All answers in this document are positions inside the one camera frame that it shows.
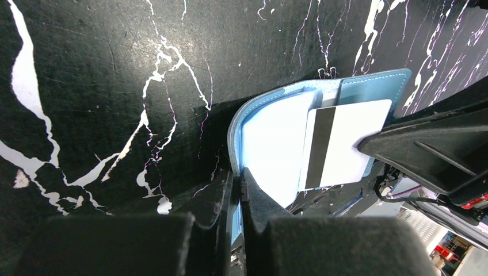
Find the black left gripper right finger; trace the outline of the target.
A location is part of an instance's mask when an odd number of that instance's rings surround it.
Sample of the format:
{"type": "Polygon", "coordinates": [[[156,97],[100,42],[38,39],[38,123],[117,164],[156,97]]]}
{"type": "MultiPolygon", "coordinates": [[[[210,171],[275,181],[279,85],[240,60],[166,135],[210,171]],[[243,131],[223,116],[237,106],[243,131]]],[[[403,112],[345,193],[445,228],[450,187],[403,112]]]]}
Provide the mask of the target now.
{"type": "Polygon", "coordinates": [[[239,179],[247,275],[434,275],[410,226],[388,217],[303,217],[239,179]]]}

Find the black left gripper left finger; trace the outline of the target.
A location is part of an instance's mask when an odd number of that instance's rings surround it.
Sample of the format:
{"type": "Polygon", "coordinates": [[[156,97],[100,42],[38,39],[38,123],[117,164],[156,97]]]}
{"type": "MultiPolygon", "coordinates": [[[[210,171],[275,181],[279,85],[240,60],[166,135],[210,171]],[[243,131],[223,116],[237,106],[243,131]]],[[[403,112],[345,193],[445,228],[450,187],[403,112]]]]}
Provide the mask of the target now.
{"type": "Polygon", "coordinates": [[[16,275],[229,275],[230,171],[172,214],[53,217],[16,275]]]}

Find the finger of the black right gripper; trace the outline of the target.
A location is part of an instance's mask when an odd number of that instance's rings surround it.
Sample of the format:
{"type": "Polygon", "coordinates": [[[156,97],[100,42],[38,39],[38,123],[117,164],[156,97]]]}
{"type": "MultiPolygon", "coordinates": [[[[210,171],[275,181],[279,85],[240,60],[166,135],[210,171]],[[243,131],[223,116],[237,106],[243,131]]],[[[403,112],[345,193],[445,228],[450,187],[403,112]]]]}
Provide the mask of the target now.
{"type": "Polygon", "coordinates": [[[415,124],[487,108],[487,76],[464,90],[391,124],[415,124]]]}
{"type": "Polygon", "coordinates": [[[391,128],[357,148],[438,193],[487,192],[486,108],[391,128]]]}

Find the white magnetic stripe card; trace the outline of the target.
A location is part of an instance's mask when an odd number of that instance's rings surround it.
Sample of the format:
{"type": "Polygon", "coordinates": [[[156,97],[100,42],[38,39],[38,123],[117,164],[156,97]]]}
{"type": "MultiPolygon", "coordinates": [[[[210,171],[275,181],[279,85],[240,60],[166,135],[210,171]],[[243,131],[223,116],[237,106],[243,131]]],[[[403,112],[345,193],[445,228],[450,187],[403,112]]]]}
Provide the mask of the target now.
{"type": "Polygon", "coordinates": [[[299,190],[360,181],[370,157],[357,145],[382,130],[391,104],[383,99],[309,111],[299,190]]]}

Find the blue leather card holder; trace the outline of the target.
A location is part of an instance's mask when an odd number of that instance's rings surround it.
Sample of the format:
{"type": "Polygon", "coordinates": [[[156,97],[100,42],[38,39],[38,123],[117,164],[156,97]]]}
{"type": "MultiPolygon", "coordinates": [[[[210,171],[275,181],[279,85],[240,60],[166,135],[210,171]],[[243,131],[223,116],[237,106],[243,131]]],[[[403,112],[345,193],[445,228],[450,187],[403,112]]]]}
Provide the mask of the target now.
{"type": "MultiPolygon", "coordinates": [[[[296,200],[309,111],[329,106],[391,100],[384,125],[394,119],[411,77],[407,68],[339,79],[303,80],[247,101],[233,117],[227,134],[232,171],[250,170],[258,186],[281,207],[296,200]]],[[[369,176],[369,156],[361,180],[369,176]]],[[[328,187],[305,190],[308,193],[328,187]]]]}

